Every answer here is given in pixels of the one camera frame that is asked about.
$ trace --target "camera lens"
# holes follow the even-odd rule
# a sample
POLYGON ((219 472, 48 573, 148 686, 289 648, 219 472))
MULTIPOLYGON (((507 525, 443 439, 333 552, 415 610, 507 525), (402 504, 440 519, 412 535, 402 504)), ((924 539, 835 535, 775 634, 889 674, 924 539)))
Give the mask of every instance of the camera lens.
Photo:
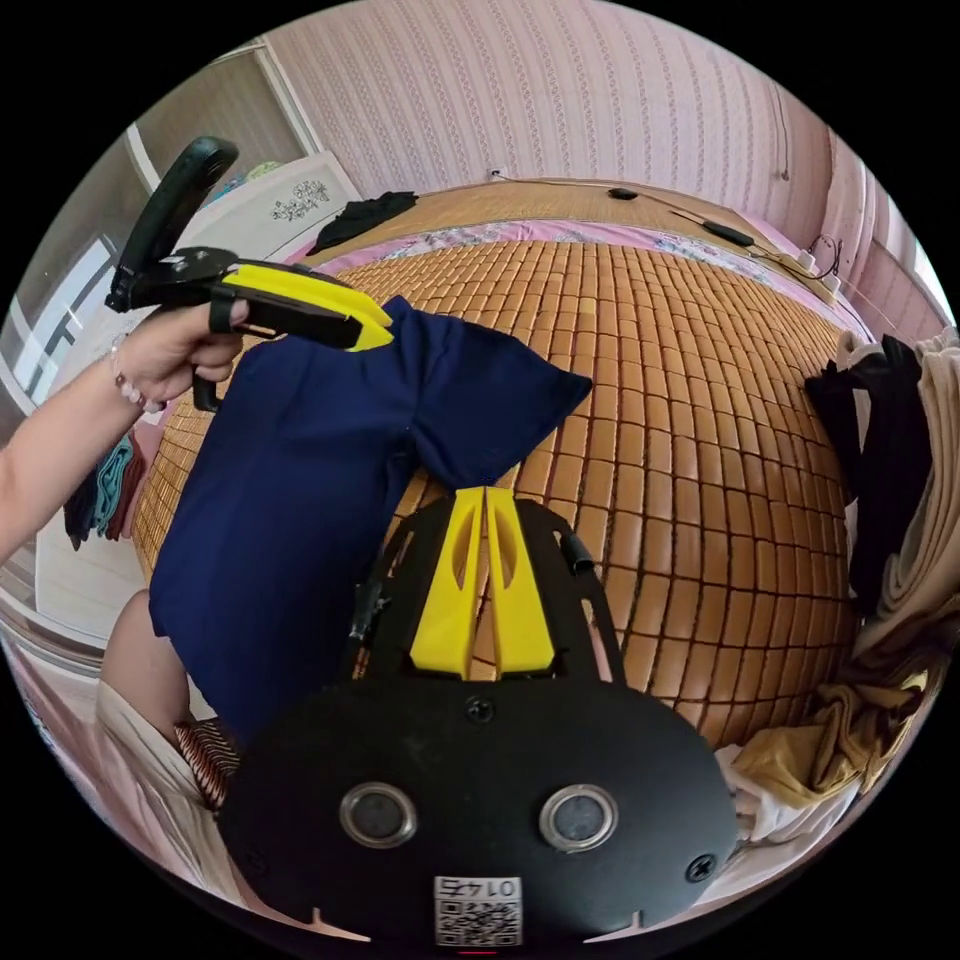
POLYGON ((540 833, 563 853, 593 850, 617 826, 617 805, 605 790, 588 784, 564 787, 543 805, 540 833))
POLYGON ((413 836, 417 816, 403 791, 386 783, 362 783, 341 801, 340 824, 357 843, 387 850, 413 836))

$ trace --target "hand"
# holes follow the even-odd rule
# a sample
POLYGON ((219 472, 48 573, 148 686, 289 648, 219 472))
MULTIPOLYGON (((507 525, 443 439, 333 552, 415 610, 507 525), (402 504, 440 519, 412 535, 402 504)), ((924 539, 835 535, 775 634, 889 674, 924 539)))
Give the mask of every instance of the hand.
MULTIPOLYGON (((246 301, 236 301, 231 323, 242 323, 249 312, 246 301)), ((158 402, 189 390, 194 367, 204 380, 226 380, 242 349, 241 336, 212 334, 209 323, 209 304, 152 314, 120 344, 120 372, 144 397, 158 402)))

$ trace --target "bamboo mat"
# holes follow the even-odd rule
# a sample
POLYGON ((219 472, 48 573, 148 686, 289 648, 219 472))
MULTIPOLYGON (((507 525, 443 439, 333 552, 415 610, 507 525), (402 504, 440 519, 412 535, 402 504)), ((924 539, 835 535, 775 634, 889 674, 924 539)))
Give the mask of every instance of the bamboo mat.
MULTIPOLYGON (((743 248, 707 233, 696 223, 678 217, 671 210, 691 213, 702 220, 713 220, 755 237, 763 249, 776 247, 758 234, 756 227, 726 207, 652 187, 635 187, 641 195, 635 200, 614 200, 607 196, 607 185, 589 181, 537 183, 527 181, 487 183, 458 187, 421 197, 415 207, 363 235, 330 247, 304 263, 318 266, 353 250, 371 247, 386 240, 397 240, 428 230, 446 227, 470 227, 500 220, 585 220, 619 226, 662 230, 695 237, 714 246, 743 254, 743 248)), ((766 261, 765 266, 790 277, 780 267, 766 261)))
MULTIPOLYGON (((716 746, 800 720, 854 630, 839 467, 803 391, 834 327, 730 271, 627 247, 487 244, 341 277, 592 376, 501 483, 565 516, 601 564, 633 686, 716 746)), ((166 428, 134 523, 148 577, 208 422, 187 397, 166 428)), ((418 476, 398 516, 442 492, 418 476)), ((486 601, 478 617, 472 676, 488 679, 486 601)))

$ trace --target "black screw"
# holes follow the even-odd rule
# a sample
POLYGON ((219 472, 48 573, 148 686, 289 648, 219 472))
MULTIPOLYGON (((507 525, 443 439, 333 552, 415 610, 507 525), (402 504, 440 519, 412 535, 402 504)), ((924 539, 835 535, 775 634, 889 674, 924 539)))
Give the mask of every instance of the black screw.
POLYGON ((497 711, 486 697, 471 697, 467 701, 467 719, 473 723, 489 723, 497 711))
POLYGON ((703 883, 704 880, 713 876, 716 869, 717 858, 712 853, 705 853, 687 867, 687 880, 690 883, 703 883))

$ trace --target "person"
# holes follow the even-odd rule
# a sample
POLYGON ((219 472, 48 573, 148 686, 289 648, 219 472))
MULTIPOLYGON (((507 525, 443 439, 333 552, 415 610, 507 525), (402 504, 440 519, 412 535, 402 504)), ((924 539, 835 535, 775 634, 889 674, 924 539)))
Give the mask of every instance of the person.
MULTIPOLYGON (((238 300, 232 322, 249 308, 238 300)), ((42 529, 145 411, 186 392, 193 370, 226 380, 239 334, 211 334, 209 305, 154 313, 29 416, 0 451, 0 563, 42 529)))
MULTIPOLYGON (((237 301, 231 321, 249 307, 237 301)), ((0 563, 44 527, 145 412, 159 411, 193 382, 221 383, 242 350, 239 333, 211 334, 209 305, 157 311, 43 403, 0 451, 0 563)), ((13 643, 4 652, 47 745, 84 799, 131 846, 192 882, 270 919, 271 910, 231 864, 174 725, 190 715, 187 674, 169 640, 153 632, 147 593, 124 607, 107 644, 96 717, 81 723, 13 643)))

